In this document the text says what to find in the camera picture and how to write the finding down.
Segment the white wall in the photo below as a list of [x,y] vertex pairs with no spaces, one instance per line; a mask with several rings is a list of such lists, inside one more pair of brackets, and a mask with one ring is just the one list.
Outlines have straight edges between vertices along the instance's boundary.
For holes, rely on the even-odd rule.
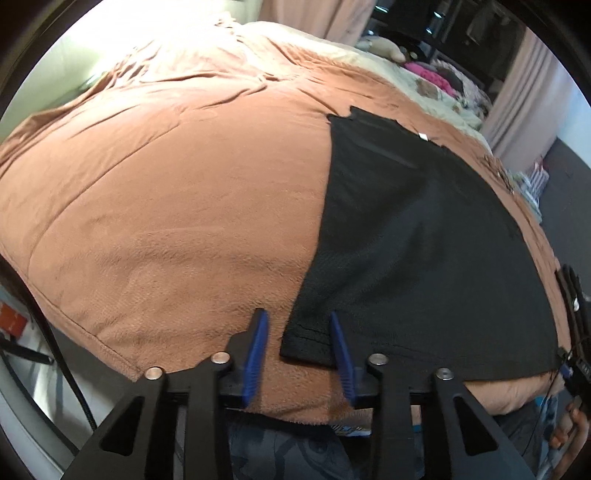
[[591,106],[577,86],[558,138],[591,167]]
[[161,32],[191,28],[228,11],[256,21],[262,0],[103,0],[62,35],[37,63],[0,119],[0,142],[26,117],[102,73]]

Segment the curtain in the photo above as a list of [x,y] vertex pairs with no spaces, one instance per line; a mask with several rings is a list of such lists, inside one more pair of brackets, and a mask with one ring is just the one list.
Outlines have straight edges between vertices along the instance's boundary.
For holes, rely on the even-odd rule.
[[481,133],[511,171],[527,171],[556,140],[569,110],[574,81],[531,31]]
[[354,46],[374,5],[375,0],[264,0],[259,20]]

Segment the human hand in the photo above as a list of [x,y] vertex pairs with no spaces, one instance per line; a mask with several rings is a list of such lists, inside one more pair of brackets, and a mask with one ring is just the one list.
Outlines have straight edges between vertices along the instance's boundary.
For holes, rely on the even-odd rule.
[[561,422],[560,425],[556,427],[549,442],[550,447],[555,449],[561,448],[568,441],[569,432],[573,426],[577,427],[577,432],[568,450],[564,453],[564,456],[554,469],[552,480],[558,480],[564,475],[583,448],[587,441],[587,437],[589,436],[589,420],[587,419],[587,415],[578,408],[575,408],[572,403],[566,407],[566,410],[569,412],[568,418],[570,421],[566,424]]

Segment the metal screw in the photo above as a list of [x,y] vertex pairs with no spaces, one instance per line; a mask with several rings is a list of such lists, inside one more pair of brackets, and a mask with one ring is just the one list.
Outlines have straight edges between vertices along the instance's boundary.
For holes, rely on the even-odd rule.
[[369,356],[369,363],[372,365],[385,365],[388,363],[388,357],[383,353],[372,353]]
[[164,371],[160,367],[152,367],[146,370],[145,376],[148,380],[158,380]]
[[212,355],[212,362],[215,364],[227,364],[230,361],[230,354],[228,352],[218,352]]
[[437,370],[437,378],[441,380],[451,380],[453,378],[453,372],[448,368],[440,368]]

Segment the blue gripper pad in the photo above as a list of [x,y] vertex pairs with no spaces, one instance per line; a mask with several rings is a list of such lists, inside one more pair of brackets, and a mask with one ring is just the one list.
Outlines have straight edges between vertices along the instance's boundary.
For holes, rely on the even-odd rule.
[[263,310],[260,314],[254,338],[244,363],[242,401],[247,407],[258,389],[258,381],[261,376],[262,361],[267,349],[267,337],[269,335],[269,314]]
[[332,339],[333,353],[339,370],[343,394],[351,405],[355,405],[357,395],[355,394],[353,361],[351,360],[351,355],[345,342],[343,330],[340,327],[339,318],[335,312],[330,314],[330,337]]

